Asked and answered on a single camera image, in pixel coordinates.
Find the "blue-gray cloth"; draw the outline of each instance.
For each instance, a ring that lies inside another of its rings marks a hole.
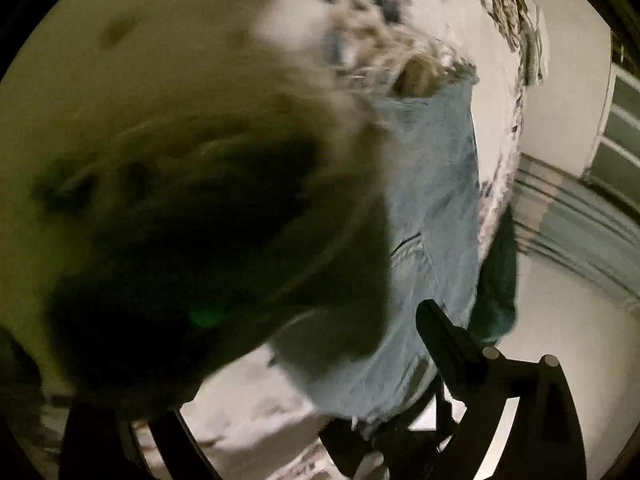
[[[415,328],[422,300],[435,299],[456,325],[468,323],[479,273],[480,199],[471,94],[472,81],[460,80],[428,99],[371,98],[395,138],[398,160],[386,190],[386,335],[369,358],[322,373],[309,365],[322,341],[313,324],[296,323],[273,341],[278,362],[326,413],[381,420],[426,389],[434,367]]]

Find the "bed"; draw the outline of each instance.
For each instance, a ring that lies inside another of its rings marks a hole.
[[[305,1],[281,0],[280,4],[303,6]],[[316,19],[328,20],[330,27],[318,42],[318,51],[334,67],[341,84],[364,95],[390,129],[413,131],[407,124],[415,120],[416,108],[406,106],[412,104],[435,110],[423,110],[424,115],[416,116],[418,124],[425,120],[433,131],[439,131],[439,136],[434,136],[433,149],[452,150],[447,133],[453,130],[471,134],[467,144],[457,145],[455,153],[447,152],[464,160],[466,194],[455,194],[457,211],[461,212],[456,218],[464,219],[465,234],[458,247],[465,255],[459,261],[464,271],[458,275],[462,285],[447,286],[453,295],[464,296],[449,301],[460,302],[462,306],[452,316],[457,324],[466,326],[473,307],[475,280],[513,187],[524,89],[543,82],[546,74],[548,44],[542,12],[532,0],[322,1],[328,11]],[[266,33],[283,44],[308,40],[293,28],[272,27]],[[447,111],[445,118],[439,115],[442,110]],[[406,145],[411,150],[409,141]],[[420,161],[414,162],[420,168]],[[420,174],[421,179],[426,179],[421,182],[431,182],[434,187],[429,196],[436,197],[436,189],[446,187],[443,175],[440,171]],[[452,173],[447,178],[457,180],[459,176]],[[438,204],[431,208],[437,210]],[[431,219],[434,216],[420,220],[426,226],[424,231]],[[433,223],[442,226],[442,230],[446,224],[446,216]],[[403,262],[415,258],[402,271],[405,274],[415,271],[421,258],[430,257],[422,245],[424,240],[413,238],[413,232],[412,228],[398,231],[397,239],[391,242],[394,250],[402,249]],[[446,269],[457,264],[447,265],[444,274],[449,276]],[[428,281],[430,273],[424,272]],[[407,330],[406,337],[402,330],[395,331],[395,339],[390,337],[390,345],[376,356],[382,360],[375,366],[366,363],[353,368],[348,364],[321,380],[304,376],[303,361],[297,367],[287,367],[287,363],[295,361],[291,349],[299,348],[307,338],[304,327],[297,327],[295,332],[280,334],[269,347],[258,349],[210,378],[194,401],[183,407],[183,414],[206,454],[226,478],[264,478],[299,453],[302,455],[294,465],[278,472],[277,478],[310,478],[324,470],[333,476],[335,471],[326,453],[314,443],[327,420],[321,413],[356,415],[375,423],[411,405],[433,378],[434,369],[428,359],[419,356],[424,349],[406,344],[415,339],[411,335],[415,332],[411,316],[397,326]],[[401,364],[399,376],[381,377],[376,370],[390,368],[392,362]],[[363,391],[379,390],[377,397],[367,393],[369,404],[354,386],[356,383],[351,384],[347,378],[363,374],[378,375],[377,383],[360,380],[357,384]],[[300,394],[292,378],[297,386],[304,384],[306,391],[315,392],[314,402]],[[388,387],[397,391],[390,396]],[[326,402],[318,410],[320,399]],[[27,437],[23,439],[34,461],[48,476],[55,471],[50,457],[57,453],[56,440],[62,432],[64,416],[65,410],[45,406],[41,420],[47,428],[45,441],[49,444],[43,444],[42,438],[37,444],[30,443]],[[143,424],[139,435],[154,473],[161,478],[162,465]]]

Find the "wall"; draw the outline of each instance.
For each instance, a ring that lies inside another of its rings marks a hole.
[[[599,479],[640,420],[640,323],[597,288],[547,260],[522,256],[518,323],[499,345],[512,359],[556,355],[574,396],[590,479]],[[505,410],[478,479],[494,470],[517,404]]]
[[[590,158],[610,69],[610,31],[586,0],[535,0],[551,44],[549,77],[527,93],[524,152],[574,175]]]

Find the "gray fabric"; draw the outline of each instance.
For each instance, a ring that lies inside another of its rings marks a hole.
[[[571,176],[523,156],[513,190],[518,245],[640,312],[640,226]]]
[[[324,368],[314,360],[323,334],[306,319],[273,341],[278,361],[324,412],[369,422],[407,407],[434,375],[415,328],[415,309],[435,298],[457,325],[474,303],[478,262],[478,163],[463,80],[428,99],[371,101],[393,133],[394,160],[386,189],[391,282],[388,330],[369,358]]]

